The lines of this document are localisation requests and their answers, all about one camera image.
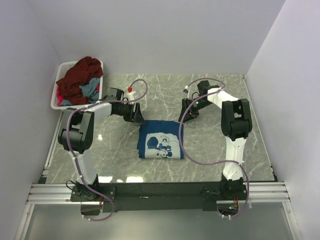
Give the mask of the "dark red t shirt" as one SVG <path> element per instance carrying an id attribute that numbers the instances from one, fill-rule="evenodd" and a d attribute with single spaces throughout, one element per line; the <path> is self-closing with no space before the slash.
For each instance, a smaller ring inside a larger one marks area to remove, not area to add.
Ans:
<path id="1" fill-rule="evenodd" d="M 73 105 L 85 105 L 87 97 L 83 96 L 80 86 L 89 84 L 92 78 L 103 76 L 103 69 L 98 59 L 86 56 L 71 67 L 63 78 L 56 82 L 60 95 Z"/>

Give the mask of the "black base beam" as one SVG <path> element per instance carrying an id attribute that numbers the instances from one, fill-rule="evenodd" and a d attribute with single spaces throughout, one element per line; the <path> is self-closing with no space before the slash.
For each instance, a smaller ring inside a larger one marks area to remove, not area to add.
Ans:
<path id="1" fill-rule="evenodd" d="M 71 190 L 73 203 L 97 203 L 97 207 L 81 207 L 81 212 L 98 215 L 99 211 L 193 210 L 217 211 L 218 202 L 244 201 L 248 197 L 244 180 L 164 183 L 100 183 L 89 187 L 76 183 Z"/>

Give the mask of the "grey blue t shirt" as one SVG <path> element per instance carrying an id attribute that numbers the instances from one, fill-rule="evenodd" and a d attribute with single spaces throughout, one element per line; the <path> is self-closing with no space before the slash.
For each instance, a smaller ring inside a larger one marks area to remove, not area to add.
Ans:
<path id="1" fill-rule="evenodd" d="M 87 97 L 87 104 L 94 104 L 99 99 L 99 94 L 96 91 L 96 87 L 100 84 L 100 78 L 92 78 L 89 81 L 89 84 L 80 85 L 79 87 L 82 89 L 82 95 Z M 69 100 L 64 99 L 60 105 L 60 107 L 73 106 Z"/>

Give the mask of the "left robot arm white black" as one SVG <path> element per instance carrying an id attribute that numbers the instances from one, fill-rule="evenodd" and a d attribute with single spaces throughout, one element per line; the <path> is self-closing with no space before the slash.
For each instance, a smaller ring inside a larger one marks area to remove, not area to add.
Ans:
<path id="1" fill-rule="evenodd" d="M 80 108 L 68 107 L 58 133 L 58 143 L 69 153 L 75 171 L 76 185 L 88 201 L 100 195 L 98 174 L 93 166 L 90 148 L 94 139 L 95 122 L 112 115 L 130 123 L 143 125 L 138 101 L 145 95 L 128 87 L 127 93 L 111 87 L 108 94 L 95 103 Z"/>

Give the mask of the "pink garment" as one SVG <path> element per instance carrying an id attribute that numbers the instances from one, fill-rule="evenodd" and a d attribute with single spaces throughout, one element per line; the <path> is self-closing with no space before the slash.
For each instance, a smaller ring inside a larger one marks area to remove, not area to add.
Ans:
<path id="1" fill-rule="evenodd" d="M 97 93 L 100 92 L 100 84 L 97 85 L 95 90 L 97 91 Z M 59 107 L 64 100 L 64 98 L 60 95 L 59 88 L 56 89 L 56 98 L 57 98 L 56 105 Z"/>

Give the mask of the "white laundry basket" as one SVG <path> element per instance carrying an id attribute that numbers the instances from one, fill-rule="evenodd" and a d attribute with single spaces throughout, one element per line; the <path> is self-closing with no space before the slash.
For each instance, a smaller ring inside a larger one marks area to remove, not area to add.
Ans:
<path id="1" fill-rule="evenodd" d="M 104 63 L 100 61 L 100 66 L 103 70 L 103 67 L 104 67 Z M 68 61 L 68 62 L 63 62 L 61 63 L 59 66 L 58 66 L 58 69 L 57 69 L 57 73 L 56 73 L 56 77 L 55 77 L 55 81 L 54 81 L 54 85 L 53 85 L 53 91 L 52 91 L 52 96 L 51 96 L 51 101 L 50 101 L 50 106 L 52 109 L 54 110 L 61 110 L 63 111 L 64 109 L 66 109 L 68 106 L 62 106 L 61 105 L 61 102 L 63 101 L 63 98 L 60 97 L 58 95 L 58 85 L 57 85 L 57 81 L 59 81 L 60 79 L 62 79 L 67 71 L 72 68 L 78 61 Z M 103 93 L 102 93 L 102 89 L 103 89 L 103 80 L 104 80 L 104 76 L 101 76 L 100 78 L 100 82 L 99 82 L 99 85 L 98 87 L 96 88 L 98 90 L 98 93 L 99 93 L 99 99 L 102 98 L 103 96 Z M 71 106 L 71 107 L 76 107 L 76 108 L 82 108 L 83 106 L 85 105 L 75 105 L 75 106 Z"/>

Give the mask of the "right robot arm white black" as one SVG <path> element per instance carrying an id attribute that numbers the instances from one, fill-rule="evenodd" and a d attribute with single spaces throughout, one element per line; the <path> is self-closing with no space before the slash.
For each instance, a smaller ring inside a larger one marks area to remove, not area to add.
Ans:
<path id="1" fill-rule="evenodd" d="M 203 166 L 224 163 L 219 193 L 222 198 L 230 200 L 240 193 L 248 192 L 244 185 L 244 178 L 248 176 L 243 168 L 243 155 L 247 138 L 253 128 L 250 103 L 246 98 L 240 99 L 225 92 L 226 84 L 210 77 L 192 81 L 185 86 L 183 91 L 189 95 L 190 87 L 195 83 L 197 83 L 198 97 L 195 99 L 186 97 L 181 100 L 181 113 L 178 119 L 179 145 L 184 155 L 190 159 L 182 142 L 183 124 L 196 119 L 199 116 L 199 110 L 211 104 L 220 108 L 220 126 L 226 142 L 225 160 L 212 163 L 199 162 L 194 159 L 192 161 Z"/>

